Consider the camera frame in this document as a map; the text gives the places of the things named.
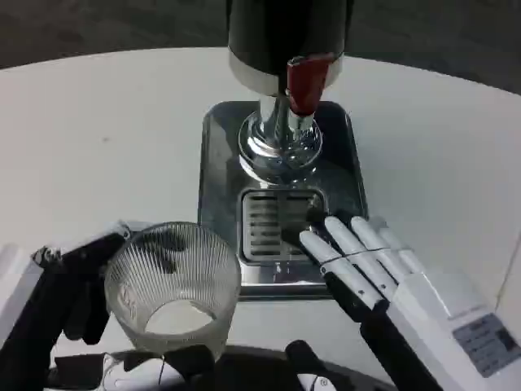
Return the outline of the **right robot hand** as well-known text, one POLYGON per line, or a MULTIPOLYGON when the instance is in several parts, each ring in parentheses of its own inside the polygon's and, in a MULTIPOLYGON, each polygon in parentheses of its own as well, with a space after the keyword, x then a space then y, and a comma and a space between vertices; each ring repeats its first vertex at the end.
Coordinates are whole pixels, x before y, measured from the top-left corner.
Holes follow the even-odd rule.
POLYGON ((462 273, 420 262, 382 219, 282 229, 399 390, 517 390, 520 343, 462 273))

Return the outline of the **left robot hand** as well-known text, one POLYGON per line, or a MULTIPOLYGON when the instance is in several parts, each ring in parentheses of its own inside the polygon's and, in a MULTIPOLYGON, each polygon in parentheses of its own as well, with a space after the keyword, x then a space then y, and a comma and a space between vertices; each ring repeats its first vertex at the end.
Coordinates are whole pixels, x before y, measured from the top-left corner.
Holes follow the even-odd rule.
POLYGON ((53 358, 61 336, 100 342, 114 318, 133 344, 100 355, 87 390, 177 390, 222 355, 240 289, 234 251, 191 222, 118 222, 66 248, 1 252, 1 387, 75 390, 85 355, 53 358))

